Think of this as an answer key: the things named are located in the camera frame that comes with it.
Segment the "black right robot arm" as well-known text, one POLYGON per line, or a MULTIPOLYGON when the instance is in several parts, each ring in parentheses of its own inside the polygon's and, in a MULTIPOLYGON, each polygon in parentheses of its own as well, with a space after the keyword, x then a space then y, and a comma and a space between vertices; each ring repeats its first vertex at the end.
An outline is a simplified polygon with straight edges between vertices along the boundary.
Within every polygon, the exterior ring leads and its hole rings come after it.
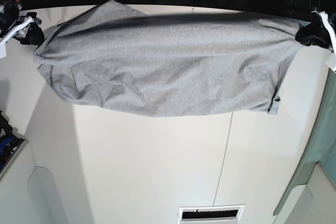
POLYGON ((21 15, 22 0, 1 0, 1 45, 11 38, 22 45, 39 46, 45 40, 36 12, 21 15))

